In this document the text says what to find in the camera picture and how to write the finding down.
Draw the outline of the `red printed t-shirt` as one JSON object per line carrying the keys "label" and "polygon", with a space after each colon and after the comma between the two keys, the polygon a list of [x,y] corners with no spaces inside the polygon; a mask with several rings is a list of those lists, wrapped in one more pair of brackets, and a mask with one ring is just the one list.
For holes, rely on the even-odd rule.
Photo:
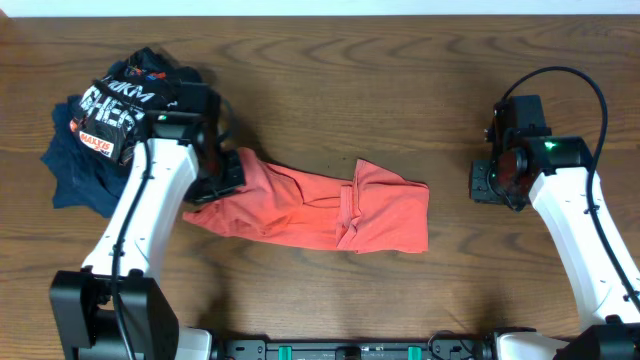
{"label": "red printed t-shirt", "polygon": [[360,159],[350,180],[305,173],[239,151],[246,183],[186,212],[184,221],[223,237],[357,254],[428,249],[429,188]]}

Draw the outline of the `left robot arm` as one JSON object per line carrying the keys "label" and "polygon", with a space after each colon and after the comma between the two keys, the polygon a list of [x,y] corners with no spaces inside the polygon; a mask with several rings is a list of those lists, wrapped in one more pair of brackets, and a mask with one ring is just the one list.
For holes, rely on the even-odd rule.
{"label": "left robot arm", "polygon": [[96,81],[80,103],[76,134],[102,156],[118,153],[113,124],[131,144],[128,177],[110,222],[76,271],[56,273],[49,299],[68,359],[221,359],[209,330],[184,327],[160,287],[167,244],[183,203],[209,203],[244,184],[224,150],[225,101],[203,83],[148,87]]}

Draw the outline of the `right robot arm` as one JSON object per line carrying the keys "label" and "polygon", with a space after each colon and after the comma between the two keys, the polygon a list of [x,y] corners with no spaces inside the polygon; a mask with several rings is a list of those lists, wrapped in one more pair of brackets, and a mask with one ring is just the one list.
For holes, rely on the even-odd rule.
{"label": "right robot arm", "polygon": [[485,131],[491,156],[472,163],[469,195],[476,203],[526,206],[542,218],[576,301],[581,333],[573,340],[535,330],[495,331],[484,358],[636,359],[639,270],[608,211],[593,157],[578,136],[553,135],[539,96],[515,96],[494,106]]}

